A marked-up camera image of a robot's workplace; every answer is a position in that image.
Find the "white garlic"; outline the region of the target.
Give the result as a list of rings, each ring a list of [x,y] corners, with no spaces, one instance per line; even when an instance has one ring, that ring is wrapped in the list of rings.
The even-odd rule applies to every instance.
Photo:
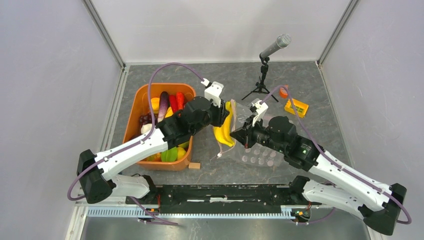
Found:
[[[152,130],[152,128],[153,128],[153,125],[151,123],[143,124],[142,127],[140,128],[140,133],[142,135],[146,135]]]

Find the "wooden block near bin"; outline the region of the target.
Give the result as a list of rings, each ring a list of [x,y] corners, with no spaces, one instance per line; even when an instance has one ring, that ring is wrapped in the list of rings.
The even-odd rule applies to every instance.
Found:
[[[188,168],[191,170],[200,170],[201,164],[199,162],[190,162]]]

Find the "yellow banana bunch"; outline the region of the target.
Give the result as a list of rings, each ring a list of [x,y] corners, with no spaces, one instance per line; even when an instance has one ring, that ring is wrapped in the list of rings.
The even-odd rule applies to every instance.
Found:
[[[233,147],[235,145],[235,142],[230,136],[230,130],[231,130],[231,122],[232,122],[232,117],[234,115],[234,111],[232,108],[231,101],[227,101],[225,103],[225,109],[229,112],[229,114],[225,118],[222,126],[220,127],[214,126],[212,128],[213,134],[218,143],[224,144],[228,147]]]

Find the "red chili pepper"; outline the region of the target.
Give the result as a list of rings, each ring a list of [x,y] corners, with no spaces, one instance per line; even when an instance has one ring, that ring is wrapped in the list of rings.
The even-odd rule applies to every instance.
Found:
[[[175,95],[169,95],[169,105],[173,113],[176,113],[179,110],[177,97]]]

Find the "dark grape bunch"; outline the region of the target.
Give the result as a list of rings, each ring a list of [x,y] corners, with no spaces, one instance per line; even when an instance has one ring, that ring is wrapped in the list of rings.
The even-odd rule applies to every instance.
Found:
[[[152,123],[152,116],[151,114],[145,114],[141,115],[138,119],[139,125],[142,127],[143,125],[151,124]]]

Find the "grey microphone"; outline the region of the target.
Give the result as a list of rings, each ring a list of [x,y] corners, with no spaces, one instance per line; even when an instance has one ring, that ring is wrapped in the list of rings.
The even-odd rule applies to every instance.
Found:
[[[259,54],[259,57],[261,59],[268,58],[278,50],[286,48],[291,43],[291,41],[292,38],[289,34],[281,34],[276,38],[275,42],[273,42]]]

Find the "orange plastic bin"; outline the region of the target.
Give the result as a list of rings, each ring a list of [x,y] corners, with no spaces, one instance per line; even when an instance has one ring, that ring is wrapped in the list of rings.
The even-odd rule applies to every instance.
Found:
[[[169,94],[176,94],[181,92],[184,94],[185,100],[192,100],[196,96],[196,91],[190,85],[185,83],[153,83],[151,86],[151,97],[159,97],[160,93],[166,91]],[[148,85],[144,85],[135,93],[132,108],[127,122],[127,127],[123,137],[123,143],[130,141],[130,139],[141,133],[141,126],[139,124],[139,117],[148,114],[149,109]],[[181,160],[174,162],[149,162],[141,160],[136,164],[147,169],[154,171],[181,171],[185,169],[192,159],[192,146],[193,140],[189,140],[189,147],[186,150],[186,155]]]

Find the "green star fruit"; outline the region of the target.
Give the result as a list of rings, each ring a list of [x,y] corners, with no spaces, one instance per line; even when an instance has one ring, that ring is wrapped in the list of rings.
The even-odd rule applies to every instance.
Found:
[[[161,153],[161,161],[165,163],[175,162],[178,159],[178,149],[173,147]]]

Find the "yellow bell pepper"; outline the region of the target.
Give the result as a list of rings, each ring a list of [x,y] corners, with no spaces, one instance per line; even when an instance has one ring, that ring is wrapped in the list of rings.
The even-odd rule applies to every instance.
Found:
[[[164,118],[166,119],[166,118],[168,118],[168,117],[171,117],[173,114],[174,114],[174,112],[173,112],[172,108],[171,108],[171,107],[169,107],[169,108],[167,109],[166,113],[165,113]]]

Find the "black microphone tripod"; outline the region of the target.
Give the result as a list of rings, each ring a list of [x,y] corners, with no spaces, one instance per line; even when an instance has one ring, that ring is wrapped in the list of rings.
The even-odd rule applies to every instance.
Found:
[[[253,93],[266,94],[266,95],[271,93],[265,85],[265,79],[266,79],[268,69],[269,69],[268,62],[269,62],[270,58],[269,57],[262,57],[262,56],[260,56],[259,58],[260,58],[260,61],[262,63],[262,66],[260,67],[261,76],[259,76],[259,80],[255,84],[255,89],[250,91],[241,100],[245,100],[248,96],[250,96]]]

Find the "yellow toy brick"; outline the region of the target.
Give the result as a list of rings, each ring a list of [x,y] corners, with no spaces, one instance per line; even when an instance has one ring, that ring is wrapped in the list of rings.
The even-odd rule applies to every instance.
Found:
[[[288,113],[295,115],[295,110],[293,109],[293,107],[295,108],[297,115],[300,118],[304,118],[309,109],[308,104],[293,98],[292,101],[291,100],[287,101],[286,105],[284,106],[284,110]]]

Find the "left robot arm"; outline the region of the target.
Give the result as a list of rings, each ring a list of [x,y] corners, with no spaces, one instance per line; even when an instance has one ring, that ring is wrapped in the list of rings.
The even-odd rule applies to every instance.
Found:
[[[88,204],[96,204],[112,194],[135,197],[145,204],[153,203],[157,190],[148,176],[118,177],[118,174],[138,161],[188,142],[192,136],[211,125],[223,125],[229,111],[225,101],[217,103],[203,96],[187,102],[182,110],[166,117],[150,132],[142,134],[110,150],[80,153],[77,178]]]

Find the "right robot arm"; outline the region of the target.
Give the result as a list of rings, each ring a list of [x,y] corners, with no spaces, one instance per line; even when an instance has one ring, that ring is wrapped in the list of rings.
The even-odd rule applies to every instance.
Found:
[[[386,236],[393,235],[396,224],[401,222],[399,215],[407,193],[403,185],[379,182],[344,164],[320,145],[298,135],[296,126],[287,117],[273,117],[267,126],[262,121],[254,123],[249,117],[230,136],[245,148],[260,144],[279,152],[290,166],[335,184],[335,187],[327,186],[297,176],[288,191],[293,203],[307,200],[343,210]]]

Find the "yellow green mango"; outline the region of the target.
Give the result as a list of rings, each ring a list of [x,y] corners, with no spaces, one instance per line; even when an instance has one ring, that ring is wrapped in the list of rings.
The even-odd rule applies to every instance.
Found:
[[[187,141],[187,142],[179,144],[178,147],[183,148],[183,149],[187,149],[189,147],[189,145],[190,145],[190,142]]]

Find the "clear zip top bag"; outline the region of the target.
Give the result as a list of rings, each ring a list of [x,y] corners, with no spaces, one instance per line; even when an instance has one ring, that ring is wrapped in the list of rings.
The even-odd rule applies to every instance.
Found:
[[[230,133],[241,128],[244,122],[253,114],[249,109],[251,103],[247,106],[237,103],[234,99],[230,100],[233,110],[233,117],[230,124]],[[267,126],[272,116],[265,113],[263,116],[263,126]],[[259,167],[278,167],[284,162],[284,155],[275,150],[256,143],[252,148],[245,148],[244,145],[236,141],[233,147],[218,143],[218,158],[227,158],[239,163],[254,165]]]

